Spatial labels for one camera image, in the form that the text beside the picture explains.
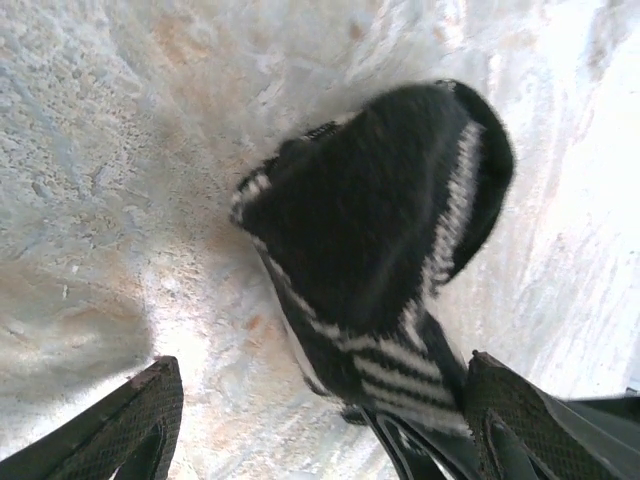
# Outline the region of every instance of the textured surface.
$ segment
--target textured surface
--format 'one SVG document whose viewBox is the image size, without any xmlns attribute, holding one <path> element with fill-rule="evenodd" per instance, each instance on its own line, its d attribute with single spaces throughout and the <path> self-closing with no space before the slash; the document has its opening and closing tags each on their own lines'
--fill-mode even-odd
<svg viewBox="0 0 640 480">
<path fill-rule="evenodd" d="M 0 6 L 0 458 L 175 355 L 175 479 L 393 478 L 304 387 L 229 193 L 278 141 L 457 77 L 519 158 L 437 305 L 551 393 L 624 391 L 638 348 L 638 2 Z"/>
</svg>

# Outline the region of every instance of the stone surface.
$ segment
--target stone surface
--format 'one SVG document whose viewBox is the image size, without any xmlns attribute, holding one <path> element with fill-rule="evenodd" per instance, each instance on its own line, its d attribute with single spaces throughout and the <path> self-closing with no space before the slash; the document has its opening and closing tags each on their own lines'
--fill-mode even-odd
<svg viewBox="0 0 640 480">
<path fill-rule="evenodd" d="M 226 212 L 285 136 L 441 76 L 489 98 L 519 163 L 440 320 L 551 393 L 623 392 L 640 329 L 638 7 L 4 0 L 0 458 L 169 354 L 186 394 L 172 479 L 394 478 L 373 435 L 304 387 Z"/>
</svg>

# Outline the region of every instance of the concrete floor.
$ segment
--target concrete floor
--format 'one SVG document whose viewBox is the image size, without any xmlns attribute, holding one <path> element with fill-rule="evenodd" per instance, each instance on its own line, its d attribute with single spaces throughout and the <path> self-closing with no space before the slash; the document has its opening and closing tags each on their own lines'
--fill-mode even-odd
<svg viewBox="0 0 640 480">
<path fill-rule="evenodd" d="M 169 354 L 186 395 L 172 479 L 394 478 L 373 435 L 304 387 L 226 212 L 284 136 L 441 76 L 489 98 L 519 162 L 439 318 L 550 393 L 623 392 L 640 350 L 639 6 L 4 0 L 0 458 Z"/>
</svg>

